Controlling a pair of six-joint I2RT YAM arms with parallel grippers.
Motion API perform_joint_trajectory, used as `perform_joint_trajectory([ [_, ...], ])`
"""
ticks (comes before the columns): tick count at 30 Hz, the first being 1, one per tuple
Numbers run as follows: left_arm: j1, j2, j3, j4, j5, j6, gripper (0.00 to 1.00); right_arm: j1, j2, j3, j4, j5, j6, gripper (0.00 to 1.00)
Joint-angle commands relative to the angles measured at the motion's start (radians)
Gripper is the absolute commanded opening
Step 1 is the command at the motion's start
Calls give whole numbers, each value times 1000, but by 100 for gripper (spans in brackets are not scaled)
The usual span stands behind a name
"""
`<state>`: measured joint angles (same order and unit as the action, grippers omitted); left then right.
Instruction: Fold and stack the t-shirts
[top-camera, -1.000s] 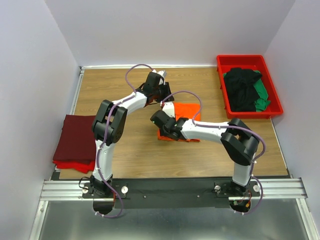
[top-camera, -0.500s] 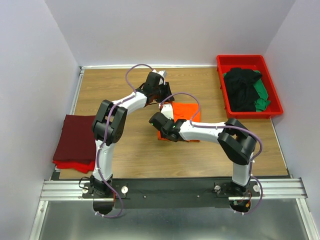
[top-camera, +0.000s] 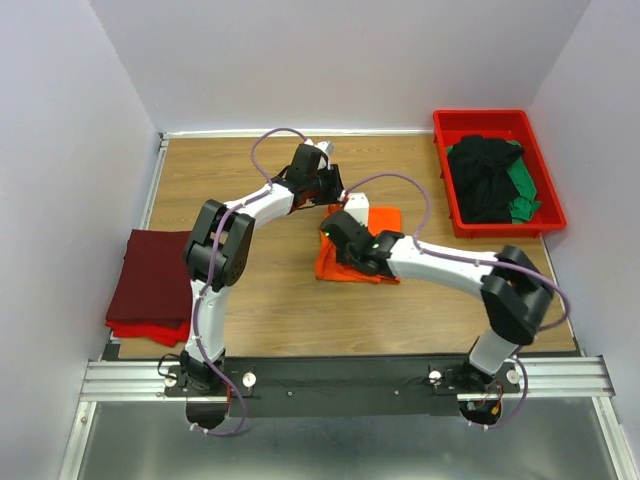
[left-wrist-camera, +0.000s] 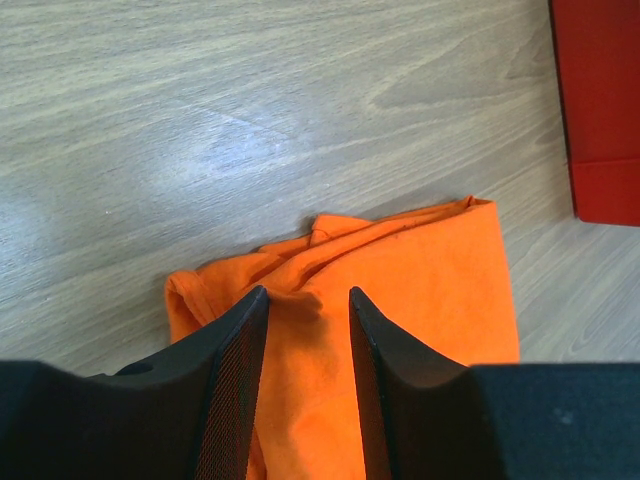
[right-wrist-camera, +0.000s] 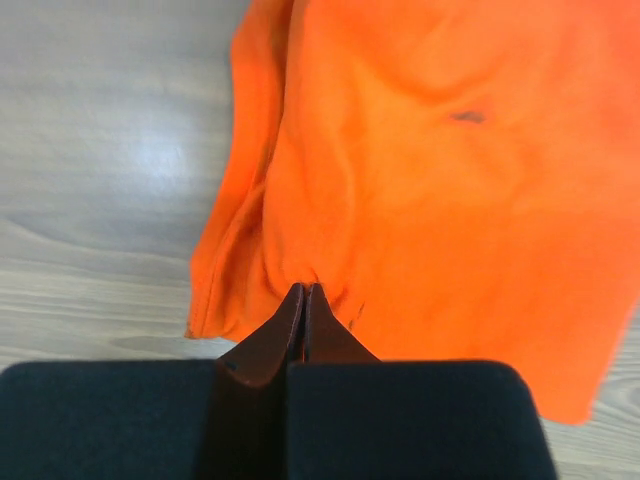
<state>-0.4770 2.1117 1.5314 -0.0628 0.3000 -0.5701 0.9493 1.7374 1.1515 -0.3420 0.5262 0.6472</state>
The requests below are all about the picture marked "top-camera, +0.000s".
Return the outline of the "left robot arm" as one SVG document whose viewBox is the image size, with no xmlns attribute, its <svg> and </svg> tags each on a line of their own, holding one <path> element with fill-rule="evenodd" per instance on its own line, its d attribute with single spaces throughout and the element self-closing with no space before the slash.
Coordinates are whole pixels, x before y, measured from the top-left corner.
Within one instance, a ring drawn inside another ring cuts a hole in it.
<svg viewBox="0 0 640 480">
<path fill-rule="evenodd" d="M 183 254 L 193 301 L 180 366 L 193 384 L 215 390 L 222 383 L 216 371 L 225 353 L 229 297 L 246 268 L 254 232 L 306 204 L 329 205 L 342 194 L 339 167 L 330 162 L 332 150 L 329 141 L 305 140 L 291 163 L 259 190 L 226 203 L 208 200 L 202 205 Z"/>
</svg>

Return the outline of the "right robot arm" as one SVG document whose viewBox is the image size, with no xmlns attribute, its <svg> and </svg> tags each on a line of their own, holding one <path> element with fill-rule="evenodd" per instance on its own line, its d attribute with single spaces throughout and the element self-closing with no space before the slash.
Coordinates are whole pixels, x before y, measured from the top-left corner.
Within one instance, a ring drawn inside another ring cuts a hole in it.
<svg viewBox="0 0 640 480">
<path fill-rule="evenodd" d="M 450 287 L 482 300 L 488 330 L 473 344 L 452 382 L 484 391 L 511 354 L 533 343 L 552 303 L 552 283 L 519 248 L 469 252 L 439 247 L 400 232 L 374 235 L 338 210 L 320 226 L 337 256 L 367 276 L 417 279 Z"/>
</svg>

